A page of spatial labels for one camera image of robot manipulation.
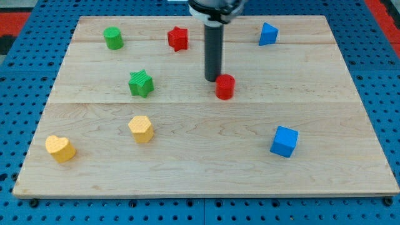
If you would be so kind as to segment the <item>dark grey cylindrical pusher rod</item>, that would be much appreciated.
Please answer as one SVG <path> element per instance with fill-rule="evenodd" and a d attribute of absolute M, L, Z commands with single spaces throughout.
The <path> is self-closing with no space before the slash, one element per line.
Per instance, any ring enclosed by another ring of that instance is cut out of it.
<path fill-rule="evenodd" d="M 221 74 L 223 34 L 223 26 L 204 26 L 204 77 L 210 82 Z"/>

